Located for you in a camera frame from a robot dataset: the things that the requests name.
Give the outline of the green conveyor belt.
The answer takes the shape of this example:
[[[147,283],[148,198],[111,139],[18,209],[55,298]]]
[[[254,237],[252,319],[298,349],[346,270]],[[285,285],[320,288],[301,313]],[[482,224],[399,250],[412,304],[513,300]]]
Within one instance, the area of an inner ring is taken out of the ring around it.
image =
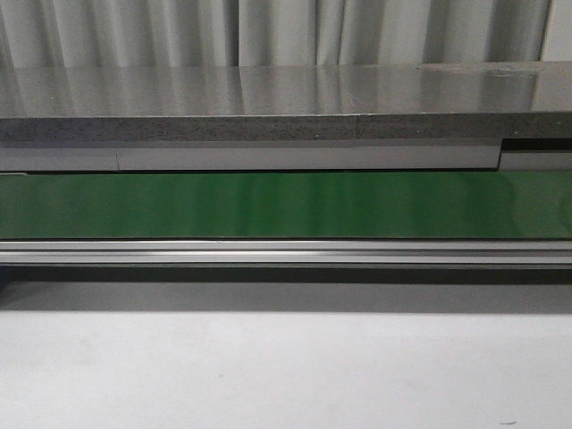
[[[5,239],[571,236],[569,172],[5,175]]]

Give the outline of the grey stone bench slab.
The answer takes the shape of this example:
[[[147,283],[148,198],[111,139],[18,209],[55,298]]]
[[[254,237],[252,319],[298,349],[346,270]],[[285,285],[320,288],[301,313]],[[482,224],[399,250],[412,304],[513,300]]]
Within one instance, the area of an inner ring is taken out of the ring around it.
[[[571,65],[1,72],[1,170],[564,171]]]

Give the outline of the white pleated curtain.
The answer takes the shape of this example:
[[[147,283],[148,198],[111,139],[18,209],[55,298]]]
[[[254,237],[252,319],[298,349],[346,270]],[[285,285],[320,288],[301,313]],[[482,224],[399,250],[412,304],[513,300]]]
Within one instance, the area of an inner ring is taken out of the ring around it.
[[[4,1],[1,64],[317,66],[571,56],[568,1]]]

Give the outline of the aluminium conveyor frame rail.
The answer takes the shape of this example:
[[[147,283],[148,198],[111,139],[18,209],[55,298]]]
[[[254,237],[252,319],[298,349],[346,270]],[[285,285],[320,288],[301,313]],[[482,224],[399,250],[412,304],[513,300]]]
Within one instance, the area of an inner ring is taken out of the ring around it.
[[[569,266],[570,240],[4,240],[14,265]]]

